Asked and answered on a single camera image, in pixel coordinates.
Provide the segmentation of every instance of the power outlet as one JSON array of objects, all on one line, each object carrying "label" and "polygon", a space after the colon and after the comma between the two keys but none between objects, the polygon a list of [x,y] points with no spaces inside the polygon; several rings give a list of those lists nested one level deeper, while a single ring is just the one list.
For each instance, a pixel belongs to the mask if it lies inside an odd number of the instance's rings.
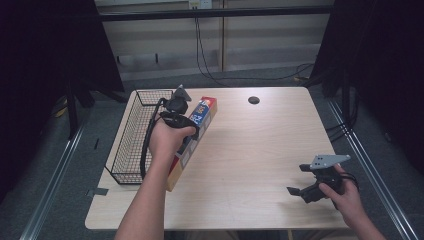
[{"label": "power outlet", "polygon": [[212,0],[200,0],[200,9],[212,9]]},{"label": "power outlet", "polygon": [[200,0],[189,0],[188,9],[200,9]]}]

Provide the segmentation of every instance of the product box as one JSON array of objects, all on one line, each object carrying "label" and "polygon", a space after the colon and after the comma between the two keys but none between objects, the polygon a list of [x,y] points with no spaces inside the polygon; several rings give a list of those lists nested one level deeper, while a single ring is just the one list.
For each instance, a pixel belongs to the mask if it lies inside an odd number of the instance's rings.
[{"label": "product box", "polygon": [[193,155],[197,144],[202,139],[203,134],[209,127],[217,110],[218,106],[216,98],[202,97],[199,101],[199,104],[197,104],[196,108],[191,113],[189,118],[199,127],[199,138],[197,140],[193,140],[190,137],[187,137],[181,145],[180,149],[175,154],[174,162],[172,163],[171,169],[169,170],[168,181],[166,185],[166,190],[169,192],[174,189],[175,184],[183,173],[184,168],[187,166],[191,155]]}]

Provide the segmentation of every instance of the person's right hand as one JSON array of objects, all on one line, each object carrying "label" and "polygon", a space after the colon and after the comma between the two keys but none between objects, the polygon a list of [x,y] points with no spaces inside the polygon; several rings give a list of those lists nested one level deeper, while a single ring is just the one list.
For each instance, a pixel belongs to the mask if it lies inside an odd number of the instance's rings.
[{"label": "person's right hand", "polygon": [[195,132],[196,129],[194,127],[171,128],[166,125],[163,119],[158,119],[153,128],[149,143],[149,150],[152,157],[170,159],[180,148],[184,137],[193,135]]},{"label": "person's right hand", "polygon": [[[339,173],[343,173],[344,170],[338,164],[334,166]],[[357,223],[368,219],[367,214],[361,203],[358,188],[352,180],[343,180],[344,194],[339,195],[331,187],[325,183],[319,184],[319,189],[331,200],[336,203],[338,210],[343,216],[345,223],[350,228],[355,228]]]}]

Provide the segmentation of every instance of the black wire basket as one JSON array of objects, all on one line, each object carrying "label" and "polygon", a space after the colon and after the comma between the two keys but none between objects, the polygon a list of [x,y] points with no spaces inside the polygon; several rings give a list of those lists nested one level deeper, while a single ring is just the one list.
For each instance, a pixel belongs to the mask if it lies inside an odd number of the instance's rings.
[{"label": "black wire basket", "polygon": [[[137,90],[135,91],[135,97],[130,98],[131,102],[128,102],[127,108],[131,106],[131,110],[125,123],[112,168],[108,169],[105,166],[118,184],[142,183],[140,158],[150,118],[154,113],[159,99],[170,99],[172,94],[173,91],[171,90]],[[146,172],[149,169],[151,159],[152,156],[150,151],[148,151],[146,156]]]}]

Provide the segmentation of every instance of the cable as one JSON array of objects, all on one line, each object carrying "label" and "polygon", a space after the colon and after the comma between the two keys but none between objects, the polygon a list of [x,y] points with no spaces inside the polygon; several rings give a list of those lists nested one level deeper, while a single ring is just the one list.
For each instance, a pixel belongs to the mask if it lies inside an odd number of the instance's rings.
[{"label": "cable", "polygon": [[[199,24],[199,19],[198,18],[195,18],[195,24],[196,24],[196,58],[197,58],[197,66],[199,68],[200,73],[204,77],[213,80],[215,83],[217,83],[219,85],[222,85],[222,86],[225,86],[225,87],[230,87],[228,85],[225,85],[223,83],[218,82],[219,80],[234,80],[234,79],[238,79],[238,80],[261,80],[261,81],[284,80],[284,79],[287,79],[287,78],[290,78],[290,77],[294,77],[296,75],[299,75],[299,73],[301,73],[301,72],[307,70],[308,68],[314,66],[313,63],[304,63],[304,64],[301,64],[301,65],[299,65],[299,66],[296,67],[296,72],[295,73],[290,74],[290,75],[287,75],[287,76],[284,76],[284,77],[279,77],[279,78],[248,78],[248,77],[234,77],[234,78],[232,78],[232,77],[220,77],[220,78],[216,78],[216,77],[212,76],[212,74],[209,71],[208,65],[206,63],[205,54],[204,54],[204,50],[203,50],[203,44],[202,44],[202,38],[201,38],[201,34],[200,34],[200,24]],[[200,49],[201,49],[201,53],[202,53],[203,63],[204,63],[205,68],[206,68],[206,73],[204,73],[202,71],[201,67],[200,67],[200,63],[199,63],[199,45],[200,45]],[[305,66],[305,65],[306,65],[306,67],[304,67],[303,69],[299,70],[299,68],[301,66]]]},{"label": "cable", "polygon": [[342,122],[342,123],[340,123],[340,124],[338,124],[336,126],[333,126],[333,127],[330,127],[330,128],[325,129],[327,132],[329,132],[331,130],[334,130],[334,129],[340,127],[335,133],[333,133],[332,135],[330,135],[328,137],[330,139],[332,137],[334,137],[337,133],[343,131],[343,133],[341,133],[339,136],[337,136],[334,139],[331,139],[330,142],[333,143],[333,142],[337,141],[338,139],[340,139],[341,137],[343,137],[346,133],[349,133],[350,131],[352,131],[352,128],[353,128],[353,126],[355,125],[355,123],[356,123],[356,121],[358,119],[359,100],[360,100],[359,94],[358,94],[357,91],[355,91],[355,102],[354,102],[353,112],[350,115],[350,123],[351,123],[350,126],[347,126],[345,122]]}]

